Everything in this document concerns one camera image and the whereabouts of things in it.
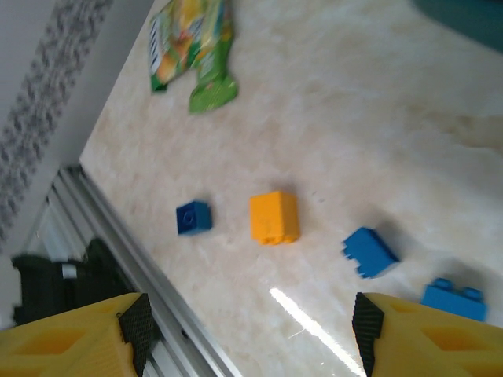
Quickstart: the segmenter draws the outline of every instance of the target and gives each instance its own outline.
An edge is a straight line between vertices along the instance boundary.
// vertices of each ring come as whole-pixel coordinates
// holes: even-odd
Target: snack bag
[[[229,0],[170,0],[150,22],[150,81],[154,92],[197,69],[189,111],[206,112],[237,96],[227,71],[233,41]]]

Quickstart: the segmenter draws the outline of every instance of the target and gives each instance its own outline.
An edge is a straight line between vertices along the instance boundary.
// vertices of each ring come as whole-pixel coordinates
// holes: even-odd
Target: light blue lego brick
[[[380,275],[399,259],[382,239],[371,229],[360,228],[344,240],[343,254],[347,259],[356,259],[361,278]]]
[[[194,200],[176,209],[176,222],[180,236],[192,236],[211,229],[210,207],[199,200]]]
[[[447,279],[436,279],[426,287],[421,304],[458,316],[484,322],[487,306],[483,294],[474,288],[464,288],[461,292],[453,289]]]

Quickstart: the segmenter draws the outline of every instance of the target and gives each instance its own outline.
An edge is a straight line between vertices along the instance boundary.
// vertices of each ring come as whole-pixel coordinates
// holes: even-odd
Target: lego brick
[[[361,278],[373,278],[380,275],[390,265],[399,262],[391,249],[371,229],[360,228],[344,240],[346,246],[343,255],[355,259]]]
[[[206,232],[213,226],[210,207],[205,202],[194,200],[176,209],[179,236],[191,236]]]
[[[482,292],[470,287],[455,291],[448,279],[438,278],[428,285],[421,304],[472,320],[484,322],[486,319],[487,307]]]
[[[251,237],[261,245],[292,243],[300,237],[297,201],[275,191],[250,198]]]
[[[503,329],[379,293],[358,293],[353,329],[367,376],[503,375]]]

